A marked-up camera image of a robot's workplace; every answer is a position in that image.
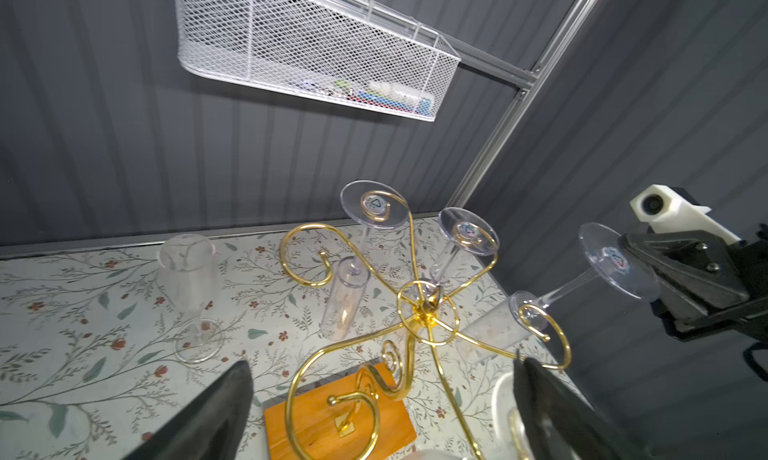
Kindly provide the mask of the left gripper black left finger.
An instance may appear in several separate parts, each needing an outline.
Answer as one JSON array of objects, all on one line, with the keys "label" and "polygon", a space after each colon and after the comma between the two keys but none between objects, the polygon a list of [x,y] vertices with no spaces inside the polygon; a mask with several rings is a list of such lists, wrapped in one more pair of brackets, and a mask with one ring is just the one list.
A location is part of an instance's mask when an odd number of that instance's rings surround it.
[{"label": "left gripper black left finger", "polygon": [[240,360],[208,386],[128,459],[233,459],[253,397],[249,364]]}]

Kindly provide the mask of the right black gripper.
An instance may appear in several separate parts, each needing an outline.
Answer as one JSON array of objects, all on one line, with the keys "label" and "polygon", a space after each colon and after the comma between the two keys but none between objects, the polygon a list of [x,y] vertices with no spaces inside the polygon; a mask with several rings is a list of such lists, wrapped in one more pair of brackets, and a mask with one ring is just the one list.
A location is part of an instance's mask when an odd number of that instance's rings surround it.
[{"label": "right black gripper", "polygon": [[692,341],[736,331],[767,340],[767,226],[728,245],[703,231],[625,234],[620,246],[649,267],[662,291],[651,303],[668,336]]}]

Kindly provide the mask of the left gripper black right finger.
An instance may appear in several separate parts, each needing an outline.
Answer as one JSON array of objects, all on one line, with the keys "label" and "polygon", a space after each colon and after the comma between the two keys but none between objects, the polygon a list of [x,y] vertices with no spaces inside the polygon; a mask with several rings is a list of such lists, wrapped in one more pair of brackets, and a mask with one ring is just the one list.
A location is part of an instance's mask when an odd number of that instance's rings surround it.
[{"label": "left gripper black right finger", "polygon": [[537,360],[514,362],[523,445],[534,459],[647,459]]}]

